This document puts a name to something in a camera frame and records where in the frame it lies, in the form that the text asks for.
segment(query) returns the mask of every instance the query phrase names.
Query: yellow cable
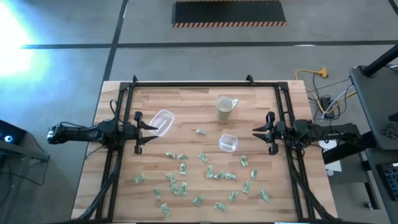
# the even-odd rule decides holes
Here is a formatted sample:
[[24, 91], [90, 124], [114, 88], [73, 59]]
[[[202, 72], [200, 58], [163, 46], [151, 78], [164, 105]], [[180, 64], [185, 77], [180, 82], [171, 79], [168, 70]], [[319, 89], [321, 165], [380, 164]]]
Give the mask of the yellow cable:
[[[299, 74], [299, 72], [310, 72], [310, 73], [315, 73], [315, 74], [317, 74], [317, 75], [320, 74], [320, 72], [318, 72], [318, 71], [312, 71], [312, 70], [301, 69], [301, 70], [297, 70], [297, 71], [294, 73], [294, 77], [295, 77], [296, 80], [299, 80], [299, 78], [297, 77], [297, 75]], [[313, 95], [313, 97], [315, 98], [315, 100], [316, 100], [317, 103], [318, 103], [319, 110], [322, 111], [323, 113], [331, 113], [331, 112], [333, 112], [333, 111], [336, 109], [336, 107], [337, 107], [343, 100], [345, 100], [345, 99], [347, 99], [347, 98], [349, 98], [349, 97], [351, 97], [351, 96], [353, 96], [353, 95], [356, 94], [356, 91], [354, 91], [354, 92], [350, 93], [349, 95], [346, 95], [343, 99], [337, 101], [337, 102], [336, 102], [336, 105], [335, 105], [334, 107], [332, 107], [330, 110], [324, 111], [323, 108], [322, 108], [322, 106], [321, 106], [321, 103], [319, 102], [318, 97], [317, 97], [311, 90], [309, 90], [308, 88], [305, 88], [305, 89], [306, 89], [309, 93], [311, 93], [311, 94]]]

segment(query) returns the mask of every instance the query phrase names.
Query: wooden table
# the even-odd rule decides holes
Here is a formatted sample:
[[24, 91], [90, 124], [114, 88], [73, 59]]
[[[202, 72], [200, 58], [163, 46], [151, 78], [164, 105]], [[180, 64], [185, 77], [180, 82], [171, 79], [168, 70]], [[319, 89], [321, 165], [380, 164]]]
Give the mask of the wooden table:
[[[290, 96], [296, 119], [311, 119], [312, 114], [305, 93], [303, 81], [288, 81]], [[113, 117], [109, 101], [116, 99], [120, 82], [105, 82], [101, 91], [95, 123]], [[216, 118], [215, 101], [226, 95], [239, 99], [238, 107], [228, 122]], [[149, 124], [160, 110], [171, 111], [174, 123], [167, 134], [148, 142], [142, 155], [134, 154], [135, 141], [126, 143], [114, 222], [274, 222], [297, 221], [292, 198], [292, 189], [287, 160], [282, 142], [279, 153], [268, 155], [264, 141], [252, 136], [252, 129], [265, 124], [268, 111], [277, 112], [275, 92], [269, 87], [145, 87], [134, 89], [130, 119], [135, 111], [144, 113], [144, 121]], [[204, 129], [207, 134], [197, 134], [196, 129]], [[222, 134], [232, 134], [239, 139], [238, 149], [233, 153], [219, 149], [218, 140]], [[98, 147], [91, 143], [88, 153]], [[213, 165], [213, 172], [232, 172], [237, 180], [207, 179], [207, 164], [198, 158], [203, 151]], [[189, 159], [187, 175], [178, 173], [180, 162], [165, 156], [165, 152], [186, 154]], [[249, 167], [241, 166], [240, 157], [245, 154]], [[103, 175], [106, 150], [92, 154], [84, 163], [80, 184], [72, 212], [72, 218], [83, 213], [98, 193]], [[337, 217], [328, 177], [322, 155], [317, 147], [308, 147], [305, 153], [305, 166], [312, 192], [330, 214]], [[256, 180], [251, 180], [251, 171], [257, 169]], [[173, 195], [166, 173], [177, 178], [177, 184], [188, 183], [188, 195]], [[145, 181], [135, 184], [134, 178], [145, 174]], [[245, 180], [252, 182], [249, 194], [242, 192]], [[158, 186], [162, 198], [156, 200], [154, 187]], [[264, 189], [271, 201], [265, 203], [258, 191]], [[231, 192], [239, 192], [235, 202], [230, 203]], [[205, 201], [196, 207], [192, 200], [203, 194]], [[171, 216], [165, 218], [160, 206], [167, 202]], [[224, 203], [228, 211], [214, 209], [214, 203]]]

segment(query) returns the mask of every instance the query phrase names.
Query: concrete floor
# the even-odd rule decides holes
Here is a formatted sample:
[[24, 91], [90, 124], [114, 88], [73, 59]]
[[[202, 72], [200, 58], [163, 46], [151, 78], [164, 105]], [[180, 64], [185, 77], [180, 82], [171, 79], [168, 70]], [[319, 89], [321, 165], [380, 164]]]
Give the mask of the concrete floor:
[[[393, 40], [397, 15], [387, 1], [283, 0], [287, 27], [172, 29], [172, 0], [130, 0], [120, 43]], [[11, 223], [60, 222], [70, 218], [87, 143], [52, 146], [48, 127], [61, 121], [89, 126], [109, 49], [17, 50], [21, 44], [110, 44], [122, 0], [26, 0], [0, 2], [0, 119], [30, 131], [51, 155], [45, 184], [24, 182]], [[328, 69], [317, 86], [344, 80], [348, 69], [366, 65], [390, 45], [329, 47], [214, 47], [118, 49], [110, 80], [290, 80], [298, 69]], [[300, 76], [312, 87], [312, 75]], [[338, 96], [351, 83], [320, 90]], [[333, 124], [352, 122], [369, 131], [358, 98]], [[32, 171], [40, 180], [42, 169]], [[389, 223], [385, 210], [367, 210], [363, 185], [332, 185], [339, 217]]]

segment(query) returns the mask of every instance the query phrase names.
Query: clear plastic container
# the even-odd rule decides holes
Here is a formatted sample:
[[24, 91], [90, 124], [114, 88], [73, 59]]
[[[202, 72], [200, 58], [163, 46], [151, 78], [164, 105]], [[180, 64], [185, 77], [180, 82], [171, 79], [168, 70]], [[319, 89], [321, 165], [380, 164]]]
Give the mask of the clear plastic container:
[[174, 115], [167, 110], [159, 111], [152, 121], [150, 121], [149, 126], [157, 128], [157, 130], [149, 130], [152, 134], [162, 137], [170, 129], [174, 121]]
[[233, 152], [238, 147], [238, 139], [230, 134], [223, 134], [218, 143], [220, 149], [225, 152]]

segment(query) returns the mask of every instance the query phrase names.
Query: white mug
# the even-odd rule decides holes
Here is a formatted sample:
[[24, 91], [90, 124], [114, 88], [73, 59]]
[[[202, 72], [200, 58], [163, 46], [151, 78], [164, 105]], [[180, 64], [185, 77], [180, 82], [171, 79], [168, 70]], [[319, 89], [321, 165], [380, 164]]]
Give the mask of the white mug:
[[231, 114], [232, 110], [238, 105], [239, 100], [231, 99], [227, 96], [221, 96], [218, 98], [216, 102], [216, 108], [218, 112], [218, 119], [220, 120], [226, 120], [229, 117], [229, 114]]

